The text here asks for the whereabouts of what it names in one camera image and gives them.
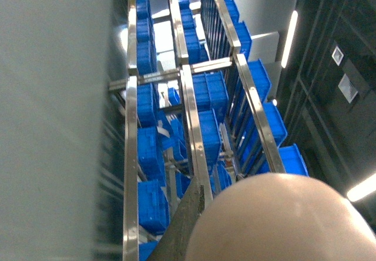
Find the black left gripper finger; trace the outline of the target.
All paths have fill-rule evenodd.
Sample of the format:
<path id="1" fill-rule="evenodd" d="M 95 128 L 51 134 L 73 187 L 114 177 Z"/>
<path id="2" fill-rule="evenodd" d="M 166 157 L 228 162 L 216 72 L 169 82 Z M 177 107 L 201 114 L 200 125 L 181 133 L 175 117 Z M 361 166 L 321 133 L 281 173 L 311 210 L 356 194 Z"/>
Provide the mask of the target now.
<path id="1" fill-rule="evenodd" d="M 194 177 L 149 260 L 185 260 L 190 235 L 204 211 L 204 186 Z"/>

